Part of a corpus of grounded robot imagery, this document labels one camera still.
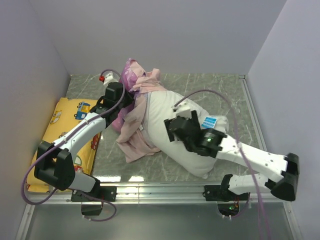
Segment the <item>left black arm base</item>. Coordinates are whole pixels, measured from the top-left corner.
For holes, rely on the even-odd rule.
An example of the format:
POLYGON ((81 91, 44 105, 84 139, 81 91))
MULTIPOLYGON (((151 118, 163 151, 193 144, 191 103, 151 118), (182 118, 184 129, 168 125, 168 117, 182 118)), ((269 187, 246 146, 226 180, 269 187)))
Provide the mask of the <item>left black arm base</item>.
POLYGON ((112 219, 117 213, 116 201, 117 187, 116 186, 100 186, 97 191, 83 192, 73 190, 70 201, 72 203, 81 203, 81 214, 83 218, 93 222, 103 222, 112 219), (113 208, 113 213, 106 219, 93 219, 102 213, 103 207, 109 205, 113 208))

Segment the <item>purple princess print pillowcase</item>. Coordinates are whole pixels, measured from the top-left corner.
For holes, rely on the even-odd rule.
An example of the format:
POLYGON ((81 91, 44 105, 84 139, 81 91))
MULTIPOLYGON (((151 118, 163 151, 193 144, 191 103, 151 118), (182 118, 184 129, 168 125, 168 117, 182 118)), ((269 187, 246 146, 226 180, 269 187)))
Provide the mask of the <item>purple princess print pillowcase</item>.
MULTIPOLYGON (((139 92, 132 90, 133 86, 136 84, 138 78, 145 77, 146 71, 139 65, 139 63, 129 58, 126 61, 124 69, 121 73, 122 80, 119 80, 120 83, 124 83, 125 89, 129 93, 133 93, 134 95, 139 92)), ((123 108, 117 118, 112 122, 112 128, 117 132, 121 132, 121 128, 124 125, 126 115, 134 109, 135 102, 131 103, 129 106, 123 108)))

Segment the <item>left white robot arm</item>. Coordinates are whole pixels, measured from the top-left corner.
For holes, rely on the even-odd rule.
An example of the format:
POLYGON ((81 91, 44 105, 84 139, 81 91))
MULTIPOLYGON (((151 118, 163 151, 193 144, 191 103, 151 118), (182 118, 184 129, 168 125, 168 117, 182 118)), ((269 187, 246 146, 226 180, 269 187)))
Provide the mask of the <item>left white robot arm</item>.
POLYGON ((73 160, 85 144, 108 128, 133 101, 133 94, 122 83, 109 83, 105 94, 78 125, 54 142, 43 141, 38 146, 34 177, 60 191, 76 190, 89 201, 96 201, 101 195, 101 182, 77 172, 73 160))

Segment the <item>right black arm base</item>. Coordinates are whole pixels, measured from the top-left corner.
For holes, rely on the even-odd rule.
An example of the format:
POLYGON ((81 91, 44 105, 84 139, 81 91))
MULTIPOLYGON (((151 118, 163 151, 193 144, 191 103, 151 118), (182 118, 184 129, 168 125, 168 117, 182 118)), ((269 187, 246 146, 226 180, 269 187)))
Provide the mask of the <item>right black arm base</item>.
POLYGON ((239 217, 250 206, 250 193, 235 194, 220 185, 205 185, 202 196, 207 202, 216 202, 221 217, 230 220, 239 217))

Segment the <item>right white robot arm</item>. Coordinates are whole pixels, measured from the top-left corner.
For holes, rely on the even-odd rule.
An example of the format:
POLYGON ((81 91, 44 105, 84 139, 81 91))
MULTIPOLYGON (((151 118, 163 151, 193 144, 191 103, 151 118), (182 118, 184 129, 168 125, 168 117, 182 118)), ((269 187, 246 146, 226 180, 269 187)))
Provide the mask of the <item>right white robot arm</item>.
POLYGON ((219 185, 205 185, 207 201, 244 201, 250 193, 271 193, 288 202, 296 200, 300 175, 299 157, 294 153, 273 154, 237 143, 230 135, 215 129, 217 119, 206 117, 200 124, 196 111, 190 117, 164 120, 170 142, 181 141, 187 151, 204 157, 226 160, 254 171, 254 175, 226 174, 219 185))

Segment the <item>pink pillowcase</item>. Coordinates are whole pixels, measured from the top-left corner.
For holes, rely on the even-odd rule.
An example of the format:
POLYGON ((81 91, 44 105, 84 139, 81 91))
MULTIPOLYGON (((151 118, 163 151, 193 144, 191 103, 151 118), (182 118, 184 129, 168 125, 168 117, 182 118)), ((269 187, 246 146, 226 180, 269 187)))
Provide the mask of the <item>pink pillowcase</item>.
POLYGON ((141 130, 147 113, 149 94, 166 90, 160 81, 160 75, 160 70, 154 68, 152 71, 146 72, 146 76, 138 78, 132 88, 133 91, 139 91, 134 95, 134 108, 125 116, 124 124, 116 139, 117 145, 125 154, 127 163, 144 156, 152 156, 160 151, 149 140, 147 131, 141 130))

